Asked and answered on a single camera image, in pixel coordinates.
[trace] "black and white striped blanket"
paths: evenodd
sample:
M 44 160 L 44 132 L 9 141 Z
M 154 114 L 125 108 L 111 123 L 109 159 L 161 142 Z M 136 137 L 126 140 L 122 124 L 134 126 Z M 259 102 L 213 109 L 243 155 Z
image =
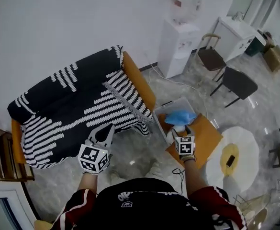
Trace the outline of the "black and white striped blanket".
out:
M 8 106 L 21 123 L 29 165 L 44 169 L 78 155 L 95 127 L 113 123 L 146 136 L 152 114 L 123 71 L 123 47 L 113 46 L 42 80 Z

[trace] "round white table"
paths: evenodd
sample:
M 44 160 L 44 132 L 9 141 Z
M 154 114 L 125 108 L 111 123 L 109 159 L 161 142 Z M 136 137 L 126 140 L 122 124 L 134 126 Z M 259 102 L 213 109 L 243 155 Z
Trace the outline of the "round white table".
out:
M 241 192 L 243 192 L 252 185 L 259 171 L 259 147 L 253 134 L 238 126 L 225 130 L 222 136 L 222 140 L 206 162 L 207 183 L 223 188 L 224 173 L 221 169 L 220 160 L 223 148 L 232 143 L 238 147 L 239 158 L 231 176 L 236 181 Z

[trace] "wooden sofa armrest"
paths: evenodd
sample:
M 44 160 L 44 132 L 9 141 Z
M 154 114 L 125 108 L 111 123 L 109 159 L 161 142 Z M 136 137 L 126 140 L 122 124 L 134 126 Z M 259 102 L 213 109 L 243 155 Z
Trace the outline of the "wooden sofa armrest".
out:
M 11 120 L 11 131 L 12 131 L 12 141 L 13 141 L 13 155 L 17 163 L 26 163 L 26 159 L 24 157 L 23 149 L 21 147 L 21 125 L 18 121 L 12 119 Z
M 136 90 L 139 92 L 140 96 L 142 97 L 146 107 L 152 112 L 156 104 L 155 94 L 149 87 L 148 83 L 146 82 L 139 68 L 136 66 L 134 61 L 129 56 L 129 54 L 126 51 L 124 51 L 123 55 L 124 55 L 123 64 L 124 64 L 125 74 L 134 84 Z

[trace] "yellow round mat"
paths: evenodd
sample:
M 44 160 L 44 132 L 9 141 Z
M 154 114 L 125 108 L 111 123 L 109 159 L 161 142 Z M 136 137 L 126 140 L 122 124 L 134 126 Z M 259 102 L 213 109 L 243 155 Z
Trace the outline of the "yellow round mat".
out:
M 235 157 L 235 160 L 233 161 L 231 166 L 228 167 L 226 164 L 231 155 Z M 238 161 L 239 161 L 239 148 L 237 147 L 236 144 L 229 143 L 227 146 L 225 146 L 223 148 L 223 152 L 222 152 L 221 160 L 220 160 L 221 169 L 222 169 L 224 176 L 230 176 L 233 174 Z

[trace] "white door frame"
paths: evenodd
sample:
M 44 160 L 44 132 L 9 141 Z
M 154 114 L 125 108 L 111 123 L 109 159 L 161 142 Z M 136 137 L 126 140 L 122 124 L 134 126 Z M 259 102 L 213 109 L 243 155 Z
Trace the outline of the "white door frame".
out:
M 12 212 L 23 230 L 34 230 L 34 221 L 36 219 L 27 216 L 16 190 L 0 191 L 0 198 L 6 198 L 8 200 Z

